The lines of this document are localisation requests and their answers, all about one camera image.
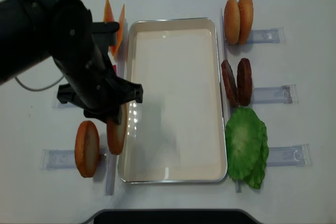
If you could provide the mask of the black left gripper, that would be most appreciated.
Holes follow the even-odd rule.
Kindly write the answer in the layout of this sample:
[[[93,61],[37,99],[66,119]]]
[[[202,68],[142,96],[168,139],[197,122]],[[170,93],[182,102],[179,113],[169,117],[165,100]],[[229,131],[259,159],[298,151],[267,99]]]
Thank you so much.
[[[115,73],[95,77],[92,74],[67,77],[68,83],[60,85],[57,99],[60,103],[71,103],[83,109],[86,118],[103,123],[110,118],[121,123],[121,106],[130,101],[141,103],[143,88],[118,77]]]

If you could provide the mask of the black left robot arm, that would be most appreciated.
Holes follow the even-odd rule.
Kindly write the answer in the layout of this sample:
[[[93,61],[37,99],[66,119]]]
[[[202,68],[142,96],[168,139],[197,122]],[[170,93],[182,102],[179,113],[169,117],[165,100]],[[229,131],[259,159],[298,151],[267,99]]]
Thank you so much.
[[[81,0],[3,0],[1,83],[52,57],[67,80],[58,88],[60,103],[120,123],[121,106],[143,97],[142,86],[118,77],[108,57],[121,29],[118,22],[93,22]]]

